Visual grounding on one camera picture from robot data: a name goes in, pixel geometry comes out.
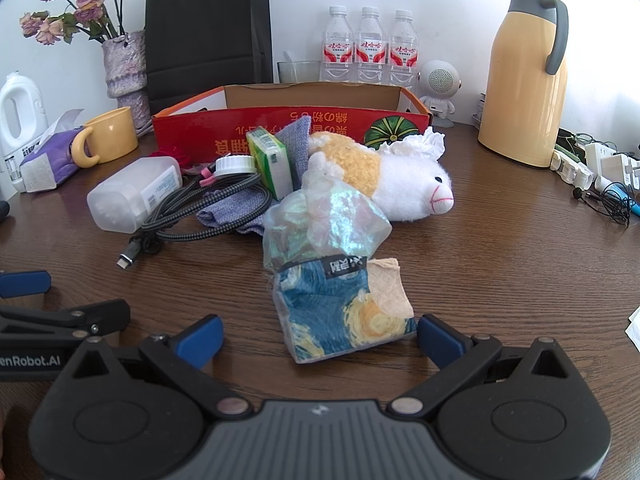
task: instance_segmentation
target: cable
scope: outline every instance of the cable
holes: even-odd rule
[[[628,196],[620,196],[620,193],[616,191],[614,186],[620,186]],[[596,213],[608,216],[614,222],[620,225],[626,225],[627,227],[629,227],[631,208],[636,205],[636,202],[630,198],[631,196],[633,196],[633,190],[630,186],[627,187],[620,182],[612,182],[600,194],[595,191],[584,192],[578,187],[574,189],[574,198],[582,200]],[[595,208],[584,199],[585,197],[592,199],[594,202],[600,202],[604,211]]]
[[[234,231],[263,214],[271,205],[271,193],[261,184],[260,174],[231,174],[213,181],[209,186],[201,186],[202,180],[202,176],[197,176],[187,186],[169,193],[162,200],[142,224],[140,232],[129,240],[127,249],[120,254],[118,265],[121,268],[127,269],[132,266],[140,253],[158,253],[163,242],[194,242]],[[254,211],[223,226],[186,234],[167,232],[167,229],[175,226],[183,218],[245,189],[255,189],[262,195],[262,202]],[[211,191],[218,192],[193,202],[194,199]]]

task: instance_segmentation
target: screw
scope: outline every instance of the screw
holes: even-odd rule
[[[216,408],[225,415],[240,415],[249,408],[249,403],[241,397],[227,397],[220,400]]]
[[[415,415],[424,407],[421,400],[414,397],[398,397],[391,402],[391,407],[401,415]]]

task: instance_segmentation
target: plush toy ear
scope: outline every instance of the plush toy ear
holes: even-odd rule
[[[385,142],[378,152],[383,155],[424,156],[438,160],[444,153],[444,134],[434,132],[429,126],[422,135],[410,135],[391,144]]]

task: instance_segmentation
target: cardboard box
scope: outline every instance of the cardboard box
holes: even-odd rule
[[[312,132],[327,130],[371,147],[423,133],[431,113],[405,88],[351,83],[232,85],[215,88],[153,117],[159,148],[176,146],[192,162],[249,153],[246,133],[277,133],[303,115]]]

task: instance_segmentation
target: black label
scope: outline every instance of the black label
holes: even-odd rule
[[[63,351],[57,350],[1,350],[2,372],[50,372],[62,370],[66,364]]]
[[[358,272],[367,268],[366,256],[345,256],[344,254],[334,254],[320,259],[324,267],[324,275],[327,278],[336,278],[350,272]]]

